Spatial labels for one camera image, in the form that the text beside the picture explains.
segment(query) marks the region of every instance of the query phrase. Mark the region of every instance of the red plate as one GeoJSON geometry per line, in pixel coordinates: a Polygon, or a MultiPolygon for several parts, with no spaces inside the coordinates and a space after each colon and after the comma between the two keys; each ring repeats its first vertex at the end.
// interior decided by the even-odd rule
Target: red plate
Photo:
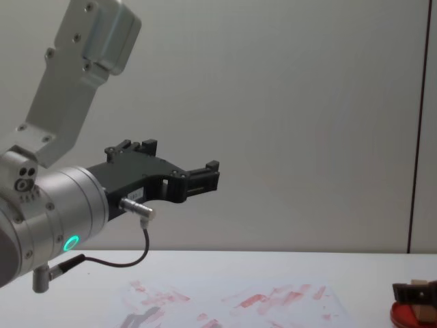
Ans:
{"type": "Polygon", "coordinates": [[[419,324],[411,306],[394,303],[390,312],[391,322],[397,328],[436,328],[437,323],[419,324]]]}

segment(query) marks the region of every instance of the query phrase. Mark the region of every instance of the green led light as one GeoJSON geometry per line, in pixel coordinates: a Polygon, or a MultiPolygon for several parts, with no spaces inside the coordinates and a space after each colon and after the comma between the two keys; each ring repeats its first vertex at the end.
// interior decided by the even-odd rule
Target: green led light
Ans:
{"type": "Polygon", "coordinates": [[[70,251],[74,246],[77,245],[77,243],[79,242],[80,238],[77,235],[71,236],[66,244],[64,245],[64,251],[70,251]]]}

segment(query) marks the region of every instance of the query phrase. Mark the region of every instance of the black cable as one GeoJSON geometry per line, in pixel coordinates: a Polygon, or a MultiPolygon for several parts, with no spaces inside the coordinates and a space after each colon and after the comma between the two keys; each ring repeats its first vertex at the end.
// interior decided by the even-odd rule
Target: black cable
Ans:
{"type": "Polygon", "coordinates": [[[118,264],[118,263],[111,263],[111,262],[107,262],[104,260],[99,260],[98,258],[89,258],[89,257],[85,257],[85,261],[90,261],[90,262],[95,262],[98,264],[102,264],[102,265],[107,265],[108,267],[114,267],[114,268],[128,268],[128,267],[133,267],[134,265],[139,264],[142,260],[145,259],[145,257],[147,256],[147,253],[149,253],[149,248],[150,248],[150,238],[149,238],[149,232],[147,231],[147,229],[143,230],[144,232],[144,238],[145,238],[145,249],[144,249],[144,253],[143,255],[141,255],[141,257],[131,263],[126,263],[126,264],[118,264]]]}

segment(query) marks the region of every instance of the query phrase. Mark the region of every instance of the bolt hole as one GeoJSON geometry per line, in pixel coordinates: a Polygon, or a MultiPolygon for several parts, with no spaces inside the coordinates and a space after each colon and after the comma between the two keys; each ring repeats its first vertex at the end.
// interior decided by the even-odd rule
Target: bolt hole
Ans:
{"type": "Polygon", "coordinates": [[[46,53],[46,57],[52,58],[54,54],[55,54],[55,52],[53,51],[53,49],[49,49],[46,53]]]}
{"type": "Polygon", "coordinates": [[[87,6],[85,7],[85,11],[86,12],[91,12],[93,10],[94,6],[92,3],[88,3],[87,6]]]}
{"type": "Polygon", "coordinates": [[[80,33],[76,33],[76,34],[73,36],[73,42],[74,42],[74,43],[77,43],[77,42],[79,42],[79,41],[81,40],[81,38],[82,38],[81,34],[80,34],[80,33]]]}
{"type": "Polygon", "coordinates": [[[47,204],[46,204],[46,208],[47,208],[48,210],[54,210],[54,209],[55,209],[55,205],[53,205],[53,203],[47,203],[47,204]]]}

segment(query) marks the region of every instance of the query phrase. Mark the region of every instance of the silver cylinder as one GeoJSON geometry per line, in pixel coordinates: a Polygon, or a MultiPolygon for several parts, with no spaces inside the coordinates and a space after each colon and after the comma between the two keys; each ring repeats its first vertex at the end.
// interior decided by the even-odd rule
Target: silver cylinder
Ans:
{"type": "MultiPolygon", "coordinates": [[[[26,194],[2,191],[0,197],[0,232],[17,254],[11,265],[18,266],[9,268],[7,277],[0,275],[0,287],[12,272],[12,279],[24,275],[95,236],[109,216],[104,189],[80,167],[48,173],[26,194]]],[[[1,263],[7,263],[4,256],[0,250],[1,263]]]]}
{"type": "Polygon", "coordinates": [[[119,207],[126,212],[134,213],[140,217],[145,217],[147,220],[151,221],[156,216],[156,211],[153,208],[147,207],[146,205],[137,203],[133,200],[123,197],[120,201],[119,207]]]}
{"type": "Polygon", "coordinates": [[[50,268],[47,263],[33,270],[34,292],[40,294],[48,290],[48,283],[50,282],[49,271],[50,268]]]}

